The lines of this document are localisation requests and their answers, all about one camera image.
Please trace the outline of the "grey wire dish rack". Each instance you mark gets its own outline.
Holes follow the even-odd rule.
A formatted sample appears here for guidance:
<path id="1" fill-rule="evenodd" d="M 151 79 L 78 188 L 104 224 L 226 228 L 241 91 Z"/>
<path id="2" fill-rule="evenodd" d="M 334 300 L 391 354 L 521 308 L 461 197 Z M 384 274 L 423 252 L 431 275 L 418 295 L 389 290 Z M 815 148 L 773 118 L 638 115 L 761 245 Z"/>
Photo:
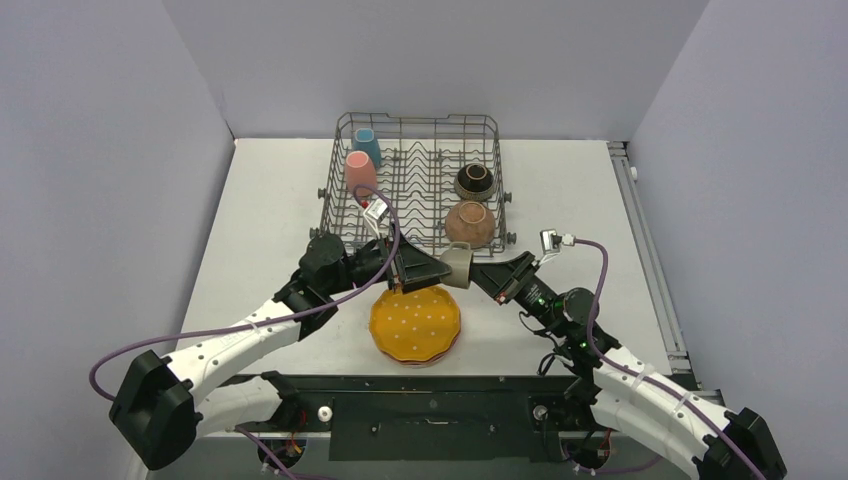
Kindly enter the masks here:
<path id="1" fill-rule="evenodd" d="M 348 192 L 344 174 L 345 158 L 353 151 L 360 129 L 375 134 L 381 153 L 377 187 L 397 209 L 403 233 L 412 244 L 430 254 L 439 254 L 449 246 L 445 220 L 449 210 L 462 200 L 454 180 L 471 163 L 483 165 L 494 176 L 493 194 L 483 202 L 494 215 L 494 238 L 476 250 L 476 257 L 492 258 L 515 244 L 517 235 L 507 226 L 506 205 L 512 195 L 503 185 L 499 127 L 484 114 L 343 114 L 335 126 L 326 185 L 318 191 L 323 202 L 320 222 L 310 230 L 310 236 L 335 234 L 348 251 L 363 246 L 371 237 L 359 206 Z"/>

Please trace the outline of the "pink plate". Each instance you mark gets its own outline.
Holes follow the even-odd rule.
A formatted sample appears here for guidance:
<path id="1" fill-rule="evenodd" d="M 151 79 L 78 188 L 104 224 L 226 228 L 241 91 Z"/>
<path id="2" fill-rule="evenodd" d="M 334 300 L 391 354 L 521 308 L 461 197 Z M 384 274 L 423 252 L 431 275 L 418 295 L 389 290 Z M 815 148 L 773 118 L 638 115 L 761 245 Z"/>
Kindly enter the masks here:
<path id="1" fill-rule="evenodd" d="M 440 349 L 426 349 L 424 353 L 414 353 L 412 347 L 389 350 L 380 348 L 379 351 L 382 355 L 398 365 L 410 368 L 425 368 L 437 364 L 443 358 L 448 356 L 456 344 L 457 340 L 454 339 L 451 343 L 441 347 Z"/>

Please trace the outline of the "blue mug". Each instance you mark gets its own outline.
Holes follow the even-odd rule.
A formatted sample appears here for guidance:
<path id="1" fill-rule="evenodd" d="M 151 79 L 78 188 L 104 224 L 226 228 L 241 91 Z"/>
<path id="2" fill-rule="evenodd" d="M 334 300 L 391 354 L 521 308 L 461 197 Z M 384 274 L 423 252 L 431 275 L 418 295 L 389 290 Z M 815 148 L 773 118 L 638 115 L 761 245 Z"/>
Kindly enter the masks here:
<path id="1" fill-rule="evenodd" d="M 369 127 L 358 128 L 353 134 L 353 148 L 366 153 L 376 169 L 382 165 L 382 152 L 375 131 Z"/>

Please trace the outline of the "pink cup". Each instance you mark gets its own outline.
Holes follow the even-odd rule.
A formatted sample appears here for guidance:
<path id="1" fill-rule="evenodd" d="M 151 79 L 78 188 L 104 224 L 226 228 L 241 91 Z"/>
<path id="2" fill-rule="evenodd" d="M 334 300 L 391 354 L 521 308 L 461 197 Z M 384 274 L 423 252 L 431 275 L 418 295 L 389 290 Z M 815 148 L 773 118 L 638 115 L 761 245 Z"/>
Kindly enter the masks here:
<path id="1" fill-rule="evenodd" d="M 345 157 L 344 174 L 348 191 L 361 200 L 377 187 L 376 168 L 364 151 L 355 150 Z"/>

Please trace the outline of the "grey ceramic mug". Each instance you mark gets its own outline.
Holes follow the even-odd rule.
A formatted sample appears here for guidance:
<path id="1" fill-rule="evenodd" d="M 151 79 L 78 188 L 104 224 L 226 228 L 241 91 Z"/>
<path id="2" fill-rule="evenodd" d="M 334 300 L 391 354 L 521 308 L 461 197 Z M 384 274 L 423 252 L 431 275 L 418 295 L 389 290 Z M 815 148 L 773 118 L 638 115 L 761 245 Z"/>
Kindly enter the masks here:
<path id="1" fill-rule="evenodd" d="M 459 289 L 468 289 L 471 284 L 470 270 L 474 252 L 467 242 L 451 242 L 439 260 L 450 267 L 450 272 L 441 278 L 441 283 Z"/>

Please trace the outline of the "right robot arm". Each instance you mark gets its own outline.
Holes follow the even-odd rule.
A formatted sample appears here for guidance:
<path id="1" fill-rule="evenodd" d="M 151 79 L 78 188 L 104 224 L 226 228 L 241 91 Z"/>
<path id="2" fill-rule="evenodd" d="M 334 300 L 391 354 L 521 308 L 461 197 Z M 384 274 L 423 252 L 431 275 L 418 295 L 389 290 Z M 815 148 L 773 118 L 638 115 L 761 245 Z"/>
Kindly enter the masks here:
<path id="1" fill-rule="evenodd" d="M 500 304 L 516 302 L 535 319 L 537 336 L 555 340 L 552 355 L 577 380 L 566 418 L 617 431 L 692 479 L 783 479 L 787 466 L 764 418 L 734 412 L 685 389 L 639 359 L 598 324 L 599 295 L 575 287 L 557 293 L 530 253 L 505 262 L 471 263 L 469 279 Z"/>

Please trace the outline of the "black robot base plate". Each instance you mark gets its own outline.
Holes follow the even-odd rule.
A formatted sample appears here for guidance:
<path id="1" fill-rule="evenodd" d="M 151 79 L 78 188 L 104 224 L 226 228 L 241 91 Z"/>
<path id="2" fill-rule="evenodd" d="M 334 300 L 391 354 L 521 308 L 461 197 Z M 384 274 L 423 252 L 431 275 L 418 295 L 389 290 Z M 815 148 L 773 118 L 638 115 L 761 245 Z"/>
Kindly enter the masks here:
<path id="1" fill-rule="evenodd" d="M 605 430 L 569 375 L 263 377 L 282 403 L 246 428 L 322 441 L 332 461 L 542 462 L 557 459 L 558 440 L 595 447 Z"/>

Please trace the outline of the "brown speckled cream bowl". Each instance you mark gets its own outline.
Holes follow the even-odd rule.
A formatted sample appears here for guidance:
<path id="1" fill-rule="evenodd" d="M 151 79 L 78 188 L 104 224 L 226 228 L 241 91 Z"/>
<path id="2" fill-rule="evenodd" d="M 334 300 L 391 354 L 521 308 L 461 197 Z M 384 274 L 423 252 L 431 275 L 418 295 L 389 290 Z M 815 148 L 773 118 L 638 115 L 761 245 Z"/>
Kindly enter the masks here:
<path id="1" fill-rule="evenodd" d="M 462 201 L 454 205 L 445 219 L 445 232 L 453 242 L 465 242 L 472 248 L 489 244 L 495 236 L 496 223 L 492 211 L 482 203 Z"/>

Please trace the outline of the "dark patterned cream bowl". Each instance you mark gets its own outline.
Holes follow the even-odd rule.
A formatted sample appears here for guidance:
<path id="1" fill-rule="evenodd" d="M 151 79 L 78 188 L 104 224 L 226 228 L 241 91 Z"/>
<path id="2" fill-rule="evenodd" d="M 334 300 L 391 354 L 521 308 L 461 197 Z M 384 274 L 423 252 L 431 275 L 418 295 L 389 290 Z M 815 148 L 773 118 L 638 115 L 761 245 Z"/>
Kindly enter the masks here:
<path id="1" fill-rule="evenodd" d="M 496 190 L 494 174 L 481 163 L 469 163 L 455 176 L 454 190 L 461 199 L 486 201 Z"/>

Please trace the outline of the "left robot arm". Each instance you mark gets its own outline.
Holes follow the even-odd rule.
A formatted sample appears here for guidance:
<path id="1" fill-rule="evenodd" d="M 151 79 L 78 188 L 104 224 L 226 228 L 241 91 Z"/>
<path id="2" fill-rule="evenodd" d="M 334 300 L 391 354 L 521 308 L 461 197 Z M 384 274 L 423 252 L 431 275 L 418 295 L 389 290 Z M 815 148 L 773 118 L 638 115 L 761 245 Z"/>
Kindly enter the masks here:
<path id="1" fill-rule="evenodd" d="M 263 356 L 306 339 L 339 310 L 339 294 L 384 282 L 404 293 L 450 276 L 447 263 L 405 238 L 375 239 L 349 254 L 335 234 L 313 238 L 290 280 L 260 308 L 200 341 L 159 356 L 135 357 L 112 402 L 109 418 L 150 470 L 182 456 L 201 435 L 243 423 L 291 427 L 298 402 L 259 376 L 229 379 Z"/>

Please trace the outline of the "yellow polka dot plate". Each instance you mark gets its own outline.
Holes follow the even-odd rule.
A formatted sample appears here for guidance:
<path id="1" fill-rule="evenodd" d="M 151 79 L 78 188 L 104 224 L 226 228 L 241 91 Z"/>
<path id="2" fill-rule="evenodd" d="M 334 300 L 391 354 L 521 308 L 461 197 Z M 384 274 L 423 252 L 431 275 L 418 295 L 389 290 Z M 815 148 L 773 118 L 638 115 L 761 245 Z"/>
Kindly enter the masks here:
<path id="1" fill-rule="evenodd" d="M 424 353 L 458 340 L 461 310 L 441 287 L 408 294 L 387 290 L 371 307 L 368 329 L 378 350 L 412 347 Z"/>

